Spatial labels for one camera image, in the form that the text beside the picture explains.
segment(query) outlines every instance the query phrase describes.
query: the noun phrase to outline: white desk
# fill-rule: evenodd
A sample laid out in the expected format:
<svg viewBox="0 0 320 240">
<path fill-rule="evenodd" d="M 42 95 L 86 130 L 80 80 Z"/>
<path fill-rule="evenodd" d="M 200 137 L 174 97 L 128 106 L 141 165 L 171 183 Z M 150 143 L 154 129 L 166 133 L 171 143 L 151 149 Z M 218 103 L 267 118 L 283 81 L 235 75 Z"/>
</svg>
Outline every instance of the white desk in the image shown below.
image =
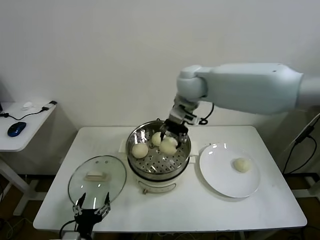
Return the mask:
<svg viewBox="0 0 320 240">
<path fill-rule="evenodd" d="M 22 110 L 24 102 L 2 102 L 1 105 L 3 108 L 3 113 L 9 113 L 11 116 L 19 119 L 24 115 L 40 111 L 41 108 L 47 103 L 48 102 L 33 103 L 33 107 L 29 110 Z M 0 152 L 19 152 L 23 150 L 55 108 L 56 106 L 53 106 L 48 111 L 27 116 L 20 121 L 17 121 L 11 117 L 0 117 Z M 18 136 L 8 136 L 7 131 L 9 127 L 17 122 L 26 122 L 26 127 Z M 30 185 L 28 185 L 1 158 L 0 174 L 10 182 L 3 191 L 4 196 L 9 191 L 12 184 L 23 192 L 23 197 L 13 212 L 14 216 L 20 216 L 22 214 L 29 200 L 43 200 L 45 198 L 45 192 L 35 192 L 34 190 L 38 183 L 37 180 L 31 181 Z"/>
<path fill-rule="evenodd" d="M 122 139 L 134 127 L 84 127 L 78 132 L 47 193 L 33 226 L 58 231 L 74 219 L 68 198 L 68 181 L 84 161 L 98 155 L 120 158 L 127 180 L 111 211 L 94 226 L 94 232 L 211 232 L 301 227 L 306 217 L 262 139 L 252 126 L 190 127 L 189 136 L 201 150 L 217 142 L 247 151 L 261 172 L 260 187 L 252 196 L 235 199 L 212 190 L 196 164 L 189 164 L 177 187 L 167 193 L 142 194 L 125 154 L 118 153 Z"/>
</svg>

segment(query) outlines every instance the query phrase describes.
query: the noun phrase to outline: mouse cable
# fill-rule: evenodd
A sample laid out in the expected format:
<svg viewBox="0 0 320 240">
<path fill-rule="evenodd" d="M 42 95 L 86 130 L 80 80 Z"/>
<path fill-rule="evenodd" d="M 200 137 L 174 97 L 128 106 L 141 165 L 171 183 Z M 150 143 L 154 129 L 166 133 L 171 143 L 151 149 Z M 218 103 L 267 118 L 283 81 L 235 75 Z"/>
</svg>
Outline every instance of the mouse cable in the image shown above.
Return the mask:
<svg viewBox="0 0 320 240">
<path fill-rule="evenodd" d="M 23 117 L 20 117 L 20 118 L 16 118 L 14 116 L 11 116 L 9 113 L 7 112 L 3 112 L 3 113 L 0 113 L 0 117 L 4 117 L 4 118 L 12 118 L 14 120 L 17 120 L 17 121 L 20 121 L 22 119 L 24 119 L 25 117 L 28 117 L 30 115 L 36 115 L 36 114 L 39 114 L 39 113 L 42 113 L 44 111 L 48 111 L 51 107 L 53 107 L 54 105 L 56 105 L 57 102 L 56 101 L 51 101 L 49 102 L 48 104 L 44 105 L 40 111 L 38 112 L 33 112 L 33 113 L 29 113 L 27 115 L 24 115 Z"/>
</svg>

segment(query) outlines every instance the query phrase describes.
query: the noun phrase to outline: computer mouse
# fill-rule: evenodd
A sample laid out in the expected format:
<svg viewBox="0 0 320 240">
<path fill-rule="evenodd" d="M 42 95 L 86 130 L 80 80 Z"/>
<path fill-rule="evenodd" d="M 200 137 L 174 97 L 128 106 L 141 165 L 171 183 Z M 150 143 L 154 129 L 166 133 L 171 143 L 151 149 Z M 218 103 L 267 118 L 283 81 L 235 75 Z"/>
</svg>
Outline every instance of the computer mouse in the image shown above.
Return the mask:
<svg viewBox="0 0 320 240">
<path fill-rule="evenodd" d="M 10 137 L 16 137 L 18 136 L 23 129 L 25 129 L 27 123 L 24 121 L 18 121 L 14 124 L 11 125 L 11 127 L 9 127 L 8 129 L 8 135 Z"/>
</svg>

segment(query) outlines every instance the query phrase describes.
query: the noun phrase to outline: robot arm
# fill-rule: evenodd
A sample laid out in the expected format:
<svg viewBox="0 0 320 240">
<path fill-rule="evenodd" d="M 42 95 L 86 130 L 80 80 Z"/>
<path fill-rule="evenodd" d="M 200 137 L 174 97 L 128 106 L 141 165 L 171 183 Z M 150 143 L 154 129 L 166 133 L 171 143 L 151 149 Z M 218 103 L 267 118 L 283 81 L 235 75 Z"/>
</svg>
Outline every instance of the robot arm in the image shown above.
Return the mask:
<svg viewBox="0 0 320 240">
<path fill-rule="evenodd" d="M 320 79 L 279 63 L 237 63 L 184 68 L 177 78 L 174 106 L 163 129 L 197 125 L 200 101 L 220 108 L 271 115 L 320 105 Z"/>
</svg>

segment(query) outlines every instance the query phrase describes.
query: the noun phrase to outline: cable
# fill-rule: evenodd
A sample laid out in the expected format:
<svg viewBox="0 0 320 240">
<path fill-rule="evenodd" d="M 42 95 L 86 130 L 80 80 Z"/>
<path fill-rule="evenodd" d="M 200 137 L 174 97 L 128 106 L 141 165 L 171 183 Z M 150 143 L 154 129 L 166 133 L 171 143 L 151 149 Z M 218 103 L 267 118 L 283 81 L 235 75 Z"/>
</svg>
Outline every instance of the cable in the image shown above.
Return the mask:
<svg viewBox="0 0 320 240">
<path fill-rule="evenodd" d="M 211 116 L 214 109 L 215 109 L 215 105 L 212 103 L 211 111 L 209 112 L 209 114 L 205 118 L 200 118 L 201 120 L 199 121 L 199 125 L 207 125 L 208 124 L 207 119 Z"/>
<path fill-rule="evenodd" d="M 67 221 L 65 224 L 62 225 L 62 227 L 60 228 L 60 231 L 59 231 L 59 239 L 62 239 L 62 231 L 64 230 L 65 226 L 67 226 L 69 224 L 72 224 L 75 221 L 76 220 L 70 220 L 70 221 Z"/>
<path fill-rule="evenodd" d="M 22 120 L 22 119 L 24 119 L 25 117 L 28 117 L 28 116 L 30 116 L 30 115 L 35 115 L 35 114 L 39 114 L 39 113 L 42 113 L 43 111 L 45 111 L 45 109 L 44 108 L 42 108 L 40 111 L 38 111 L 38 112 L 33 112 L 33 113 L 29 113 L 29 114 L 27 114 L 27 115 L 24 115 L 23 117 L 20 117 L 20 118 L 16 118 L 16 117 L 14 117 L 14 116 L 11 116 L 9 113 L 7 113 L 7 112 L 3 112 L 3 113 L 0 113 L 0 117 L 4 117 L 4 118 L 12 118 L 12 119 L 14 119 L 14 120 L 17 120 L 17 121 L 20 121 L 20 120 Z"/>
<path fill-rule="evenodd" d="M 46 105 L 44 105 L 40 111 L 38 112 L 33 112 L 33 113 L 29 113 L 27 115 L 24 115 L 23 117 L 20 117 L 20 118 L 16 118 L 14 116 L 11 116 L 9 113 L 7 112 L 2 112 L 0 113 L 0 117 L 4 117 L 4 118 L 12 118 L 14 120 L 17 120 L 17 121 L 20 121 L 22 119 L 24 119 L 25 117 L 28 117 L 30 115 L 36 115 L 36 114 L 39 114 L 39 113 L 42 113 L 43 111 L 48 111 L 50 108 L 52 108 L 54 105 L 56 105 L 57 102 L 56 101 L 51 101 L 49 103 L 47 103 Z"/>
<path fill-rule="evenodd" d="M 0 218 L 0 230 L 2 230 L 4 228 L 5 225 L 8 225 L 9 230 L 6 233 L 6 239 L 10 240 L 15 238 L 20 231 L 22 230 L 22 228 L 25 225 L 25 222 L 28 222 L 30 224 L 33 224 L 32 221 L 30 221 L 28 218 L 26 217 L 22 217 L 22 219 L 20 219 L 16 224 L 11 225 L 11 223 L 9 222 L 10 220 L 14 219 L 14 218 L 19 218 L 18 216 L 13 216 L 12 218 L 9 218 L 8 220 L 2 219 Z M 14 234 L 14 229 L 22 222 L 22 226 L 20 227 L 20 229 L 18 231 L 16 231 L 16 233 Z"/>
<path fill-rule="evenodd" d="M 318 147 L 317 141 L 312 136 L 307 136 L 307 138 L 311 139 L 314 142 L 314 150 L 313 150 L 311 156 L 308 158 L 307 161 L 305 161 L 304 164 L 302 164 L 300 167 L 296 168 L 295 170 L 293 170 L 291 172 L 288 172 L 288 174 L 292 174 L 293 172 L 295 172 L 295 171 L 301 169 L 302 167 L 304 167 L 313 158 L 313 156 L 315 155 L 315 153 L 317 151 L 317 147 Z"/>
<path fill-rule="evenodd" d="M 194 115 L 193 113 L 187 111 L 184 107 L 181 107 L 181 109 L 185 113 L 197 118 L 196 115 Z M 215 105 L 212 103 L 212 107 L 211 107 L 211 110 L 210 110 L 209 114 L 206 117 L 200 117 L 199 125 L 207 125 L 208 124 L 208 120 L 207 119 L 211 116 L 211 114 L 213 113 L 214 109 L 215 109 Z"/>
<path fill-rule="evenodd" d="M 294 143 L 294 145 L 293 145 L 293 147 L 291 148 L 291 151 L 290 151 L 290 153 L 289 153 L 289 156 L 288 156 L 288 158 L 287 158 L 287 160 L 286 160 L 286 162 L 285 162 L 285 165 L 284 165 L 284 168 L 283 168 L 283 171 L 282 171 L 282 174 L 285 174 L 285 170 L 286 170 L 286 168 L 287 168 L 287 165 L 288 165 L 288 163 L 289 163 L 289 160 L 290 160 L 290 157 L 291 157 L 291 154 L 292 154 L 292 152 L 294 151 L 294 149 L 295 149 L 295 147 L 298 145 L 298 143 Z"/>
<path fill-rule="evenodd" d="M 285 149 L 281 152 L 281 153 L 279 153 L 277 156 L 276 156 L 276 158 L 278 158 L 278 157 L 280 157 L 285 151 L 287 151 L 288 150 L 288 148 L 297 140 L 297 138 L 299 138 L 300 137 L 300 135 L 306 130 L 306 128 L 308 127 L 308 126 L 310 126 L 310 124 L 316 119 L 316 118 L 320 118 L 320 112 L 307 124 L 307 125 L 305 125 L 304 126 L 304 128 L 301 130 L 301 132 L 292 140 L 292 142 L 290 142 L 286 147 L 285 147 Z"/>
</svg>

